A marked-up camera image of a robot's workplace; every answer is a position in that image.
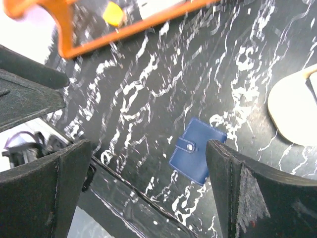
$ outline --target black marble floor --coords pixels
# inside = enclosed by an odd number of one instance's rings
[[[71,85],[46,120],[90,139],[97,159],[199,237],[221,237],[210,180],[168,164],[175,141],[199,117],[239,152],[317,179],[317,148],[281,138],[266,108],[278,80],[316,63],[316,11],[315,0],[222,2],[75,61],[58,56],[55,36],[47,65]]]

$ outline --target white object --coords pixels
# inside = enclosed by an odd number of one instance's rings
[[[186,0],[137,0],[142,19],[185,2]]]
[[[268,112],[278,132],[303,146],[317,146],[317,102],[307,85],[315,72],[317,64],[281,79],[267,99]]]

